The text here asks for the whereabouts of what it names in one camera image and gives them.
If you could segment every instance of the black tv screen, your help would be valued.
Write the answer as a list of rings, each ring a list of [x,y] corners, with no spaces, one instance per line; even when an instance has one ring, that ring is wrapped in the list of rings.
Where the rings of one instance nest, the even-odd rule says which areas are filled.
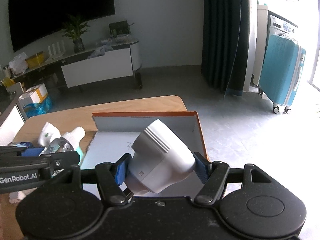
[[[9,0],[13,50],[60,30],[68,14],[84,20],[113,15],[114,0]]]

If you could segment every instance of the screw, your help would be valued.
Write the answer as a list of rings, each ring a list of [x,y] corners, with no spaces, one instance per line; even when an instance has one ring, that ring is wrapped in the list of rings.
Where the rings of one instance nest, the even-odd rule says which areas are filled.
[[[125,200],[126,198],[120,195],[114,195],[110,197],[110,202],[113,204],[122,204]]]
[[[156,201],[156,204],[157,204],[158,207],[164,207],[165,206],[165,202],[160,201],[160,200]]]
[[[200,205],[209,205],[213,199],[207,195],[198,195],[196,196],[195,201]]]

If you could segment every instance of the plastic bag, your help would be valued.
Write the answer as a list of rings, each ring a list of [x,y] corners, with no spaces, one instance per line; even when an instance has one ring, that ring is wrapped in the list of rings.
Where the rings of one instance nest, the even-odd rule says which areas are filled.
[[[111,46],[103,45],[99,48],[96,48],[95,51],[92,52],[92,54],[88,57],[88,59],[93,57],[103,56],[105,52],[112,51],[112,50],[113,48]]]
[[[26,59],[28,58],[25,52],[15,56],[12,61],[9,62],[9,68],[12,70],[14,75],[25,72],[28,69],[28,63]]]
[[[28,118],[49,113],[52,108],[52,100],[49,95],[41,103],[28,104],[23,108]]]

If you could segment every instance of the yellow box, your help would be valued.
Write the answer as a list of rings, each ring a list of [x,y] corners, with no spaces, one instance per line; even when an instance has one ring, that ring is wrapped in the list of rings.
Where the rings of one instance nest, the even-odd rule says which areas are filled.
[[[27,58],[26,61],[28,63],[28,68],[37,67],[44,62],[44,52],[38,52],[32,55],[31,57]]]

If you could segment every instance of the blue suitcase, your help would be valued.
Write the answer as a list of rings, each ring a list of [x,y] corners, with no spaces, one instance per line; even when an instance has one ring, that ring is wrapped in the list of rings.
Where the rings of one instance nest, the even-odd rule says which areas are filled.
[[[306,51],[297,41],[287,36],[272,35],[269,38],[262,66],[259,91],[273,102],[273,112],[285,106],[286,114],[291,112],[293,99],[299,86]]]

